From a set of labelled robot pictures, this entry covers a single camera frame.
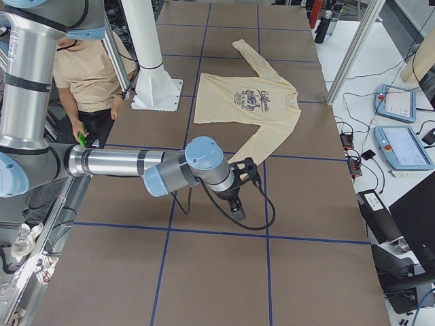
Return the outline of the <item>black monitor arm base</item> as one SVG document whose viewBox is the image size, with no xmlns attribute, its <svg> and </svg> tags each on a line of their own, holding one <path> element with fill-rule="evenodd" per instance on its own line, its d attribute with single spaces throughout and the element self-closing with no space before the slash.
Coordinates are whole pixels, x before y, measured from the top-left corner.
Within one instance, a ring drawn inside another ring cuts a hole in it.
<svg viewBox="0 0 435 326">
<path fill-rule="evenodd" d="M 419 305 L 434 307 L 434 295 L 426 293 L 434 288 L 434 271 L 399 258 L 379 245 L 371 246 L 378 279 L 388 302 L 397 314 L 416 310 Z"/>
</svg>

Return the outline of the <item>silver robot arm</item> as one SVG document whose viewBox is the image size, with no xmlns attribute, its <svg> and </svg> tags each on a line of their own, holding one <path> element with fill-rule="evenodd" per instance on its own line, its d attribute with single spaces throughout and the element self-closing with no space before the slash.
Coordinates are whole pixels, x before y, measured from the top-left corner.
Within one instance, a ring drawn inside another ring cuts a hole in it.
<svg viewBox="0 0 435 326">
<path fill-rule="evenodd" d="M 6 1 L 4 11 L 11 31 L 9 50 L 1 55 L 2 197 L 25 194 L 68 175 L 141 177 L 155 197 L 201 184 L 210 199 L 229 203 L 229 220 L 244 218 L 241 176 L 256 167 L 250 159 L 228 163 L 209 137 L 195 138 L 181 151 L 91 149 L 44 139 L 60 38 L 102 41 L 122 93 L 128 92 L 130 82 L 102 1 Z"/>
</svg>

